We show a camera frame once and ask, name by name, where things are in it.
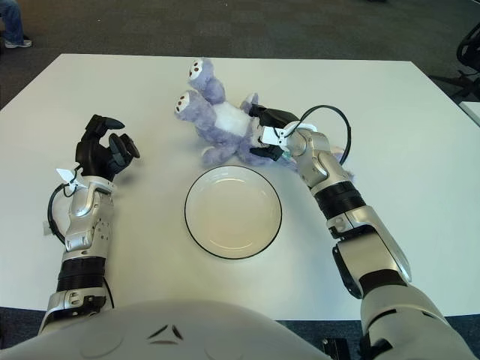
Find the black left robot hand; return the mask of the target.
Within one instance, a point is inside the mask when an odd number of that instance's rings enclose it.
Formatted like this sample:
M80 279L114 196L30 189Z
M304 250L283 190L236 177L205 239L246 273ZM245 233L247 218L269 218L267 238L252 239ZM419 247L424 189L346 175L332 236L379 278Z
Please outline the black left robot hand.
M91 117L76 146L75 161L82 169L82 176L97 176L112 181L134 158L140 158L134 141L126 133L121 136L111 133L108 147L100 144L107 131L124 127L121 121L114 118L101 115Z

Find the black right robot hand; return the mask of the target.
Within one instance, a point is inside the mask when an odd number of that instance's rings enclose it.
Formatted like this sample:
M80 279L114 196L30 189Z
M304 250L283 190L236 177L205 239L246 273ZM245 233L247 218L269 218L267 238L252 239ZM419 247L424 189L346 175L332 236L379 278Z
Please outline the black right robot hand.
M291 112L252 104L248 115L253 118L250 129L250 153L277 161L287 148L287 135L293 129L290 123L299 118Z

